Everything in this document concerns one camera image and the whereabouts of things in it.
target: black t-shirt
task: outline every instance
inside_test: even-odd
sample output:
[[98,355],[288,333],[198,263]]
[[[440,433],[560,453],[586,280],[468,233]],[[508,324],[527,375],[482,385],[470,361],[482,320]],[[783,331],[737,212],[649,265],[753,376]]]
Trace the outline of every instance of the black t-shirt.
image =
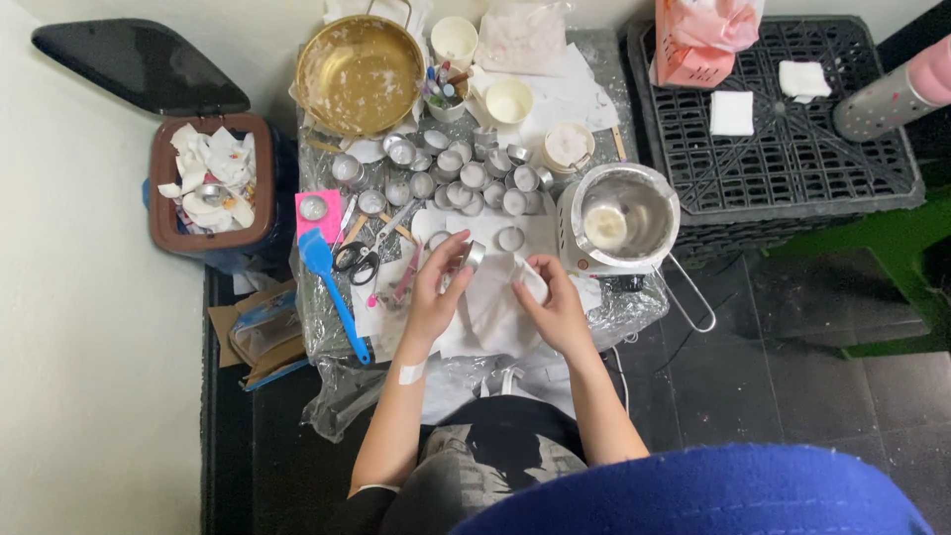
[[481,398],[425,431],[406,484],[364,487],[337,505],[325,532],[448,533],[518,490],[587,467],[577,422],[528,398]]

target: plastic bag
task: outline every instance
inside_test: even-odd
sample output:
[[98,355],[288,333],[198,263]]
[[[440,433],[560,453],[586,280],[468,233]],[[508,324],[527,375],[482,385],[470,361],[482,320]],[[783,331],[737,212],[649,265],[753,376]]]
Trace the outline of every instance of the plastic bag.
[[759,39],[766,0],[658,0],[670,10],[670,36],[685,47],[746,50]]
[[475,62],[498,72],[565,75],[565,14],[572,9],[566,2],[496,2],[482,16]]

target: pink plastic bag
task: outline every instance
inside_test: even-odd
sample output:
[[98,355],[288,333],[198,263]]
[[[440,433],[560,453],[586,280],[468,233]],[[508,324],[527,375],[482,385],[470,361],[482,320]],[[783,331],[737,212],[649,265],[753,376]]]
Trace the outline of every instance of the pink plastic bag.
[[670,35],[685,47],[746,50],[759,39],[766,0],[666,0]]

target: table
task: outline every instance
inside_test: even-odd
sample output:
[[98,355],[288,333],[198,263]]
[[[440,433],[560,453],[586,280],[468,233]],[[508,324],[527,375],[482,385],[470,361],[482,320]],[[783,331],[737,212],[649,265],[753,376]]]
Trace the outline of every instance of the table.
[[[629,161],[637,162],[634,144],[633,117],[631,112],[631,98],[625,81],[624,71],[619,56],[616,36],[612,30],[571,30],[567,32],[568,42],[574,42],[582,55],[588,61],[594,73],[595,80],[604,87],[615,107],[619,118],[618,129],[624,142]],[[334,153],[316,149],[306,143],[306,134],[310,130],[304,124],[305,114],[298,108],[298,140],[300,145],[301,164],[301,191],[335,188],[337,185],[330,175],[330,164]],[[466,113],[461,119],[452,124],[443,124],[429,116],[426,111],[419,121],[419,132],[409,134],[417,145],[421,145],[421,133],[427,129],[436,129],[450,139],[463,139],[472,143],[472,129],[477,127],[476,119]],[[592,162],[585,169],[593,168],[605,163],[618,161],[617,148],[610,130],[602,130],[594,134],[595,150]],[[383,183],[382,165],[384,161],[366,166],[367,172],[373,177],[376,188]],[[553,189],[553,197],[564,190],[567,183],[559,183]],[[366,225],[373,231],[382,227],[379,220],[371,220]],[[399,247],[395,239],[389,240],[380,248],[380,256],[384,262],[395,260],[399,256]],[[299,263],[292,259],[292,267]],[[352,349],[340,327],[333,305],[329,300],[323,282],[319,277],[300,266],[298,273],[298,310],[301,313],[301,322],[304,325],[304,346],[312,362],[320,358],[347,359],[352,355]],[[335,278],[340,293],[349,302],[349,286],[343,278]],[[653,323],[667,313],[667,296],[660,281],[655,275],[647,277],[644,291],[638,294],[621,295],[618,289],[610,283],[602,283],[602,300],[605,305],[589,313],[589,326],[595,343],[600,347],[610,347],[620,341],[625,335],[633,334]],[[617,318],[627,314],[630,317],[624,322],[620,332]]]

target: pink mat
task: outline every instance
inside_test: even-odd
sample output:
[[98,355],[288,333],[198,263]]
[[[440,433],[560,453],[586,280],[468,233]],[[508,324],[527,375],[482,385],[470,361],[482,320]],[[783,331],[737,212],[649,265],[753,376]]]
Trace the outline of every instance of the pink mat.
[[[327,203],[327,214],[317,221],[310,221],[301,217],[301,200],[310,195],[316,195]],[[337,238],[340,232],[340,219],[343,217],[340,208],[340,191],[337,189],[325,189],[323,191],[307,191],[298,193],[294,196],[294,212],[297,215],[298,239],[308,230],[319,228],[323,234],[323,239],[328,244],[334,243],[332,240]]]

